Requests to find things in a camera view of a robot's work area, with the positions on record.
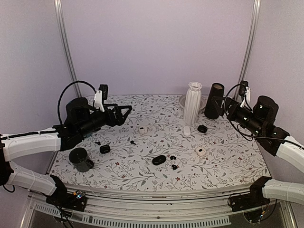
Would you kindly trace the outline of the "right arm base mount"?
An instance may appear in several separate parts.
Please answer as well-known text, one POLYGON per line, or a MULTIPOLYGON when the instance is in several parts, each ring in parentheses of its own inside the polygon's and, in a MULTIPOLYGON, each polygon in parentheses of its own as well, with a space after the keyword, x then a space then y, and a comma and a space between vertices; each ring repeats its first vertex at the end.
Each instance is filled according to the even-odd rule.
POLYGON ((231 194, 228 198, 227 203, 231 207, 232 211, 237 212, 269 204, 270 199, 267 199, 263 196, 262 188, 265 187, 266 183, 271 179, 271 177, 262 176, 251 184, 249 187, 249 193, 231 194))

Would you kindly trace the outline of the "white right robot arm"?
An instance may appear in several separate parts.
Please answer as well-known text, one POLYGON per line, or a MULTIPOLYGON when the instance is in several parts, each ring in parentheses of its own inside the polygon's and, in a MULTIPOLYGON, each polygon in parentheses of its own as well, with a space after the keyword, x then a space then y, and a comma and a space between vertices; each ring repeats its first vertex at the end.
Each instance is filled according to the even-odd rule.
MULTIPOLYGON (((215 96, 211 100, 219 115, 225 115, 229 121, 249 130, 250 136, 265 151, 300 171, 304 170, 304 147, 290 133, 274 125, 279 107, 273 99, 259 96, 252 111, 231 98, 215 96)), ((270 199, 303 204, 304 186, 263 176, 251 184, 250 193, 245 198, 249 207, 268 203, 270 199)))

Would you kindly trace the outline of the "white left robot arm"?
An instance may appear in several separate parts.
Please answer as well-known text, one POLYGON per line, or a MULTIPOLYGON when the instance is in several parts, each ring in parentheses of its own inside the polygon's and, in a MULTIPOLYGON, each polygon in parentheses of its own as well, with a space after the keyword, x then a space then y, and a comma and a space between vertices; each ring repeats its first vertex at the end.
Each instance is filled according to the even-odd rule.
POLYGON ((0 184, 15 185, 51 196, 60 206, 67 206, 71 197, 64 183, 54 175, 43 175, 21 167, 15 158, 73 149, 89 134, 101 127, 121 126, 131 112, 130 105, 90 105, 84 97, 66 105, 67 118, 63 124, 43 131, 4 135, 0 138, 0 184))

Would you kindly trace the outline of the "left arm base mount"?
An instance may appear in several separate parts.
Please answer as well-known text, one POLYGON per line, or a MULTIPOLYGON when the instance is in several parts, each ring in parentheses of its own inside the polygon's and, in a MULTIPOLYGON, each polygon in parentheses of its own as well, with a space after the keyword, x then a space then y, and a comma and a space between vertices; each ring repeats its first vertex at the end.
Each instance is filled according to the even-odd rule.
POLYGON ((86 192, 76 190, 73 193, 68 193, 59 177, 54 175, 50 175, 50 177, 54 180, 56 189, 52 195, 46 196, 46 203, 59 208, 84 212, 87 204, 86 192))

